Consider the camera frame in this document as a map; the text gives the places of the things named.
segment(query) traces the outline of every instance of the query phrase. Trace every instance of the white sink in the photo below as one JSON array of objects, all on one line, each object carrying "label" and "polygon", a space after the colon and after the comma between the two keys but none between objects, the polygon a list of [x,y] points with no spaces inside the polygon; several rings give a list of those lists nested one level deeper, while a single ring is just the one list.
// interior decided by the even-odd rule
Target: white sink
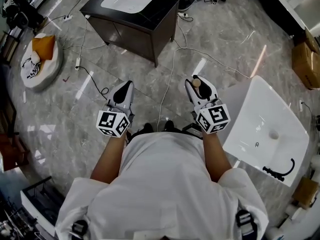
[{"label": "white sink", "polygon": [[264,173],[264,167],[287,173],[293,159],[292,172],[283,176],[283,183],[290,187],[309,143],[296,115],[260,76],[226,89],[221,100],[231,117],[218,133],[224,151]]},{"label": "white sink", "polygon": [[128,14],[141,12],[152,0],[103,0],[101,7]]}]

